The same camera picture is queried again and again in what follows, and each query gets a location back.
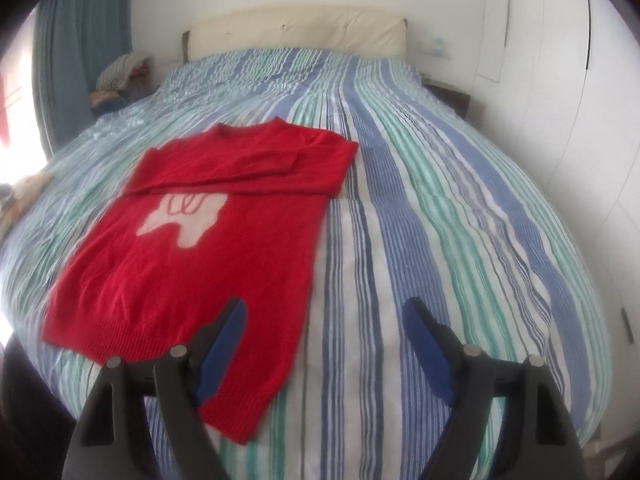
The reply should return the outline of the red knit sweater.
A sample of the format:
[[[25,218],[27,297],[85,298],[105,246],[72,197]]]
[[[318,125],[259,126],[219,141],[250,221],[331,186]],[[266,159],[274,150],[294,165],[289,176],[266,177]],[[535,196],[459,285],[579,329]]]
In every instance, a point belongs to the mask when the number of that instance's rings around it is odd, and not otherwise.
[[[246,329],[200,415],[247,443],[291,373],[326,207],[357,152],[281,118],[150,148],[56,281],[44,341],[97,363],[153,359],[242,299]]]

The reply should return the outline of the pile of clothes by bed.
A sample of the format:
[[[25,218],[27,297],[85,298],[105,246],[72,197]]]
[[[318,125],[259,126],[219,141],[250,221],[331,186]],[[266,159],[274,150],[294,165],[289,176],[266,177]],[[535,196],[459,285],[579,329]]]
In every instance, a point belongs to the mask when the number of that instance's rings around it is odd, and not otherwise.
[[[121,55],[100,73],[90,93],[91,110],[96,118],[117,112],[152,93],[151,57],[144,52]]]

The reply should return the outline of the blue green striped bedspread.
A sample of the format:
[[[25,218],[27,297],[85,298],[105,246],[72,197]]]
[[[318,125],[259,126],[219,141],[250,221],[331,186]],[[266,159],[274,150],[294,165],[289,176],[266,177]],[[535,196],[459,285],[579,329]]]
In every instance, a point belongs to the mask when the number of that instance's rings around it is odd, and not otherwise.
[[[53,181],[1,247],[1,307],[53,395],[78,415],[93,362],[45,344],[50,289],[147,148],[274,116],[356,141],[314,260],[310,322],[256,438],[214,437],[235,479],[413,479],[448,416],[401,327],[420,297],[498,359],[539,354],[578,439],[598,428],[613,365],[598,293],[552,206],[397,60],[244,50],[175,68],[49,162]]]

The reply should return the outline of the items on window sill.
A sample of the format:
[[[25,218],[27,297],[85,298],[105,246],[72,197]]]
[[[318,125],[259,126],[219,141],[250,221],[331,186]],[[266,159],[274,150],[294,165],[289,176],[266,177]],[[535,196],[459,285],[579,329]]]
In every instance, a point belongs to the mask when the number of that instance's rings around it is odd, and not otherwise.
[[[14,185],[1,185],[1,239],[21,220],[52,181],[52,174],[38,172]]]

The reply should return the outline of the dark wooden nightstand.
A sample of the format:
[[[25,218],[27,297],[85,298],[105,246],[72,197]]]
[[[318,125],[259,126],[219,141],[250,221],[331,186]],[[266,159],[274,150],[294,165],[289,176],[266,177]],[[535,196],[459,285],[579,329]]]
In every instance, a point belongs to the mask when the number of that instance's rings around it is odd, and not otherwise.
[[[465,92],[452,84],[438,81],[427,74],[421,74],[421,84],[424,88],[436,96],[454,112],[473,125],[480,125],[484,116],[484,105],[478,99],[474,99],[468,92]]]

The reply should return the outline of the white built-in wardrobe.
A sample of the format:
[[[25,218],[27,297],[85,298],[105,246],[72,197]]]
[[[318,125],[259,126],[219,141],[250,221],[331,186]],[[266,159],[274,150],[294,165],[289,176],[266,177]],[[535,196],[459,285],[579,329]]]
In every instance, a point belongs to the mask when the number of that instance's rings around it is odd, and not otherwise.
[[[486,0],[472,115],[608,272],[639,343],[639,25],[620,0]]]

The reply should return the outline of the blue window curtain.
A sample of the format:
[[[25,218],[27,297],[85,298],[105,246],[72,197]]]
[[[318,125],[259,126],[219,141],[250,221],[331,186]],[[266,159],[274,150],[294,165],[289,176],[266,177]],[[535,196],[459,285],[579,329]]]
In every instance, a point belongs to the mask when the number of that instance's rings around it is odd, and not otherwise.
[[[130,0],[40,0],[32,92],[47,158],[94,123],[90,93],[96,81],[131,50]]]

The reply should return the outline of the cream padded headboard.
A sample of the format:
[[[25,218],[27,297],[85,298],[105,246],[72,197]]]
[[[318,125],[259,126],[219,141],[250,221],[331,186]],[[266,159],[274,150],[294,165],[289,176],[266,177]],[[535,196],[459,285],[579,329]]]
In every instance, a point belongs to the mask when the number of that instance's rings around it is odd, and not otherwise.
[[[184,62],[245,49],[307,48],[364,58],[407,57],[407,21],[362,6],[291,4],[209,18],[182,35]]]

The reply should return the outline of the white wall socket panel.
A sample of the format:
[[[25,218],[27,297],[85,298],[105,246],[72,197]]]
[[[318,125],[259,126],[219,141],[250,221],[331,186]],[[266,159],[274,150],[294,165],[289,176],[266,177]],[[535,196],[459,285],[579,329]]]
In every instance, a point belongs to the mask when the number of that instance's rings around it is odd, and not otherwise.
[[[435,37],[418,42],[419,52],[434,58],[450,58],[450,47],[445,39]]]

